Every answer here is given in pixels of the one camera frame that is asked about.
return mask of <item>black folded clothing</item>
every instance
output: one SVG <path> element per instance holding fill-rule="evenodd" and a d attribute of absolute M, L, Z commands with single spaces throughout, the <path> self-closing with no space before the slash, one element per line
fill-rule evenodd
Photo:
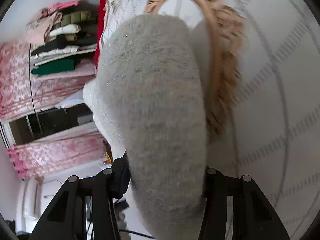
<path fill-rule="evenodd" d="M 96 33 L 79 32 L 75 41 L 69 41 L 68 45 L 87 46 L 97 43 Z"/>
<path fill-rule="evenodd" d="M 78 24 L 80 27 L 81 27 L 81 32 L 86 32 L 86 33 L 97 33 L 97 24 L 95 23 L 91 23 L 91 24 L 87 24 L 87 25 L 84 25 L 84 24 Z"/>
<path fill-rule="evenodd" d="M 31 56 L 37 55 L 41 52 L 48 52 L 53 49 L 64 49 L 68 45 L 68 41 L 64 35 L 58 35 L 57 38 L 53 41 L 48 42 L 46 45 L 41 46 L 31 52 Z"/>
<path fill-rule="evenodd" d="M 72 6 L 63 8 L 63 9 L 61 9 L 59 11 L 62 12 L 62 14 L 69 14 L 69 13 L 73 13 L 73 12 L 79 11 L 79 9 L 78 9 L 77 5 L 72 5 Z"/>

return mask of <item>gray fuzzy sock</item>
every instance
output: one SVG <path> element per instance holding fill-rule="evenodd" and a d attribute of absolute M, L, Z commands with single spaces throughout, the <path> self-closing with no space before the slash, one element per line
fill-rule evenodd
<path fill-rule="evenodd" d="M 127 150 L 146 229 L 158 240 L 197 239 L 206 126 L 185 23 L 161 15 L 123 23 L 101 51 L 84 99 L 112 149 Z"/>

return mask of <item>black wire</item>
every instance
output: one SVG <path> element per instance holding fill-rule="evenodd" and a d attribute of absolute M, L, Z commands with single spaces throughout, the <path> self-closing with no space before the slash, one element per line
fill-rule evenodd
<path fill-rule="evenodd" d="M 91 230 L 91 238 L 90 240 L 93 240 L 93 226 L 92 226 L 92 230 Z"/>
<path fill-rule="evenodd" d="M 30 83 L 30 93 L 31 93 L 31 100 L 32 100 L 33 111 L 34 111 L 35 114 L 36 114 L 35 105 L 34 105 L 34 103 L 33 103 L 32 88 L 31 88 L 30 55 L 31 55 L 31 43 L 30 43 L 30 45 L 29 45 L 29 83 Z"/>
<path fill-rule="evenodd" d="M 150 239 L 155 239 L 153 236 L 148 236 L 148 235 L 138 233 L 135 231 L 131 231 L 131 230 L 127 230 L 127 229 L 119 229 L 119 232 L 125 232 L 125 233 L 130 233 L 130 234 L 134 234 L 134 235 L 138 235 L 138 236 L 143 236 L 143 237 L 150 238 Z"/>
<path fill-rule="evenodd" d="M 87 230 L 87 234 L 89 234 L 89 228 L 91 226 L 92 221 L 90 221 L 89 226 L 88 226 L 88 230 Z"/>
<path fill-rule="evenodd" d="M 55 194 L 51 194 L 51 195 L 45 195 L 45 196 L 43 196 L 44 198 L 48 198 L 48 197 L 54 197 L 55 196 Z"/>
<path fill-rule="evenodd" d="M 46 183 L 49 183 L 49 182 L 53 182 L 53 181 L 57 181 L 57 182 L 59 182 L 61 185 L 63 185 L 63 183 L 60 181 L 60 180 L 58 180 L 58 179 L 52 179 L 52 180 L 49 180 L 49 181 L 46 181 L 46 182 L 44 182 L 43 184 L 46 184 Z"/>

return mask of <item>black cable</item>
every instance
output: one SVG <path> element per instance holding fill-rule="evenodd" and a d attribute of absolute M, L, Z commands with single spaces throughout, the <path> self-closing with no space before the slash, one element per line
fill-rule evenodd
<path fill-rule="evenodd" d="M 46 182 L 44 182 L 43 184 L 46 184 L 46 183 L 49 183 L 49 182 L 53 182 L 53 181 L 57 181 L 57 182 L 59 182 L 61 185 L 63 185 L 63 183 L 60 181 L 60 180 L 58 180 L 58 179 L 52 179 L 52 180 L 49 180 L 49 181 L 46 181 Z"/>
<path fill-rule="evenodd" d="M 91 226 L 92 221 L 90 221 L 89 226 L 88 226 L 88 230 L 87 230 L 87 234 L 89 234 L 89 228 Z"/>
<path fill-rule="evenodd" d="M 138 236 L 143 236 L 143 237 L 150 238 L 150 239 L 155 239 L 153 236 L 148 236 L 148 235 L 138 233 L 135 231 L 131 231 L 131 230 L 127 230 L 127 229 L 119 229 L 119 232 L 125 232 L 125 233 L 130 233 L 130 234 L 134 234 L 134 235 L 138 235 Z"/>
<path fill-rule="evenodd" d="M 40 132 L 42 133 L 42 127 L 41 127 L 41 124 L 40 124 L 40 120 L 39 120 L 39 117 L 38 117 L 38 113 L 36 112 L 36 109 L 35 109 L 35 104 L 33 102 L 33 96 L 32 96 L 32 88 L 31 88 L 31 68 L 30 68 L 30 61 L 31 61 L 31 43 L 29 44 L 29 83 L 30 83 L 30 93 L 31 93 L 31 100 L 32 100 L 32 106 L 33 106 L 33 111 L 35 112 L 36 114 L 36 118 L 37 118 L 37 121 L 38 121 L 38 125 L 39 125 L 39 128 L 40 128 Z"/>
<path fill-rule="evenodd" d="M 43 196 L 44 198 L 48 198 L 48 197 L 54 197 L 55 196 L 55 194 L 51 194 L 51 195 L 45 195 L 45 196 Z"/>
<path fill-rule="evenodd" d="M 91 230 L 91 238 L 90 240 L 93 240 L 93 226 L 92 226 L 92 230 Z"/>

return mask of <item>round screw head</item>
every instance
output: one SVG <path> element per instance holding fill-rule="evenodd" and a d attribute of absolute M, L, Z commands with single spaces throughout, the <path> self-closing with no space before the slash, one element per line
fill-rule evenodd
<path fill-rule="evenodd" d="M 209 169 L 207 169 L 207 172 L 208 172 L 209 174 L 214 175 L 214 174 L 216 174 L 216 173 L 217 173 L 217 170 L 216 170 L 216 169 L 214 169 L 214 168 L 209 168 Z"/>
<path fill-rule="evenodd" d="M 109 175 L 111 173 L 112 173 L 112 169 L 110 169 L 110 168 L 106 168 L 103 170 L 103 174 L 105 174 L 105 175 Z"/>
<path fill-rule="evenodd" d="M 69 182 L 75 182 L 76 180 L 77 180 L 77 176 L 75 175 L 70 176 L 68 179 Z"/>
<path fill-rule="evenodd" d="M 249 175 L 244 175 L 244 176 L 242 177 L 242 179 L 243 179 L 244 181 L 246 181 L 246 182 L 251 181 L 251 177 L 250 177 Z"/>

